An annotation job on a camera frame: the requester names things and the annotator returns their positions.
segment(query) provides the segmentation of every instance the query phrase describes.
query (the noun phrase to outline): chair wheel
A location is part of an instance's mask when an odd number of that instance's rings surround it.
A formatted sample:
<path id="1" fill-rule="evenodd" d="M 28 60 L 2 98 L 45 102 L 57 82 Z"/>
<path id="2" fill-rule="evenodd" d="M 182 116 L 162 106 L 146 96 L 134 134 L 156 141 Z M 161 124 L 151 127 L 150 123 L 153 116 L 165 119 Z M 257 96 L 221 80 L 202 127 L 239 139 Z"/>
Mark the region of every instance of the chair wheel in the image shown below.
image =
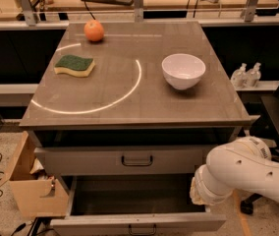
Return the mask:
<path id="1" fill-rule="evenodd" d="M 241 201 L 240 210 L 241 210 L 241 213 L 252 215 L 253 214 L 253 204 L 246 203 L 246 201 Z"/>

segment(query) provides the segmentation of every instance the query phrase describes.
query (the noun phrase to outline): metal post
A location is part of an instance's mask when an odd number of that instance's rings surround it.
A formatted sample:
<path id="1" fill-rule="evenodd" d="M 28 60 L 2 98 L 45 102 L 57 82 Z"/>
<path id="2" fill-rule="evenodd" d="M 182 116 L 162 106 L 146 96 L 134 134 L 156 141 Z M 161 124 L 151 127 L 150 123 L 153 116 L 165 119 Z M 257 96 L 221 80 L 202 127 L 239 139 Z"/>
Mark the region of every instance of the metal post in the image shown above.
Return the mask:
<path id="1" fill-rule="evenodd" d="M 245 22 L 251 22 L 254 18 L 258 0 L 247 0 L 245 9 L 242 11 L 241 18 Z"/>
<path id="2" fill-rule="evenodd" d="M 22 6 L 23 13 L 24 13 L 27 24 L 29 26 L 35 26 L 35 24 L 38 22 L 38 18 L 34 14 L 30 0 L 19 0 L 19 2 Z"/>
<path id="3" fill-rule="evenodd" d="M 143 20 L 143 0 L 134 0 L 135 22 Z"/>

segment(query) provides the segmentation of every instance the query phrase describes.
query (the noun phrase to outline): floor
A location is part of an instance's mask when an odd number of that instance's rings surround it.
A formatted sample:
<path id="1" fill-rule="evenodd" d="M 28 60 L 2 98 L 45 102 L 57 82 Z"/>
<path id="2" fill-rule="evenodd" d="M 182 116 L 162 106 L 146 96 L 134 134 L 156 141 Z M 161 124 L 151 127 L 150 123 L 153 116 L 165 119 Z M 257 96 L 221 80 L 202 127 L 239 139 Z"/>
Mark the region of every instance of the floor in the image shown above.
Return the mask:
<path id="1" fill-rule="evenodd" d="M 18 122 L 6 121 L 0 130 L 0 153 L 2 154 L 0 171 L 6 170 L 8 161 L 21 136 L 22 133 L 19 130 Z M 3 192 L 3 195 L 0 197 L 0 236 L 13 235 L 14 230 L 23 223 L 26 223 L 27 226 L 14 235 L 28 235 L 31 221 L 22 218 L 8 183 L 5 183 L 0 188 L 0 195 L 1 192 Z M 279 204 L 264 198 L 254 204 L 254 215 L 242 214 L 239 212 L 239 202 L 249 194 L 241 190 L 236 190 L 233 196 L 225 203 L 211 208 L 213 213 L 226 214 L 227 217 L 227 221 L 218 231 L 189 234 L 172 233 L 169 236 L 279 236 Z M 38 232 L 45 229 L 41 226 Z M 49 230 L 46 234 L 42 233 L 39 235 L 54 236 L 57 234 L 53 230 Z"/>

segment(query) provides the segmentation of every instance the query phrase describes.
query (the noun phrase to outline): gray tabletop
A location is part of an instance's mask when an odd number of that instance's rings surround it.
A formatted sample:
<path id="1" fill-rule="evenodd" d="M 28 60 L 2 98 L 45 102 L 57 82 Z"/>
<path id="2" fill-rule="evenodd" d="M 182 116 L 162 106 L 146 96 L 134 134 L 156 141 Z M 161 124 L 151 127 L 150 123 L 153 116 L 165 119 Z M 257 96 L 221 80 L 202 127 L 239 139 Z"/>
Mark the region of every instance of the gray tabletop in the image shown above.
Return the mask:
<path id="1" fill-rule="evenodd" d="M 25 130 L 108 127 L 231 127 L 250 117 L 197 22 L 107 23 L 103 41 L 84 37 L 70 24 L 21 121 Z M 161 62 L 188 53 L 206 65 L 193 88 L 173 89 Z M 92 57 L 87 78 L 56 75 L 63 55 Z"/>

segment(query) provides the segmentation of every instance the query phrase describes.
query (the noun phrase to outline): orange fruit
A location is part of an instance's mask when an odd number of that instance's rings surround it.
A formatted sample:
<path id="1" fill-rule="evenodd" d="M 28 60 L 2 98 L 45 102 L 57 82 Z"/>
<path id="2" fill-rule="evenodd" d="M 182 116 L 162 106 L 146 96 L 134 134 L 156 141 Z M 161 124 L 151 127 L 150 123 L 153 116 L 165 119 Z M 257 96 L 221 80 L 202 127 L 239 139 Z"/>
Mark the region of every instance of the orange fruit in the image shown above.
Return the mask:
<path id="1" fill-rule="evenodd" d="M 84 35 L 90 41 L 100 41 L 104 36 L 104 29 L 98 20 L 89 20 L 84 25 Z"/>

